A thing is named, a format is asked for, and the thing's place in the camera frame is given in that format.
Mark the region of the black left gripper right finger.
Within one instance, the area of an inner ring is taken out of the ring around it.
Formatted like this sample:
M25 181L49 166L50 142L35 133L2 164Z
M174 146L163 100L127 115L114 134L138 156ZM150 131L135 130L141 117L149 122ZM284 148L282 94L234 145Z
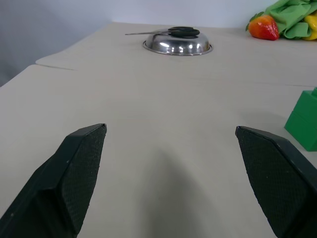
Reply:
M317 170L286 138L235 130L250 185L278 238L317 236Z

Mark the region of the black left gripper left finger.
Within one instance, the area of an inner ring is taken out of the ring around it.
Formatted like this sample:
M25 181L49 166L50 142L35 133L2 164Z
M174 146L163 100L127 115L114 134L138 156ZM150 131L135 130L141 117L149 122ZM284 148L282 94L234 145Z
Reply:
M75 238L97 182L106 124L65 137L38 167L0 219L2 238Z

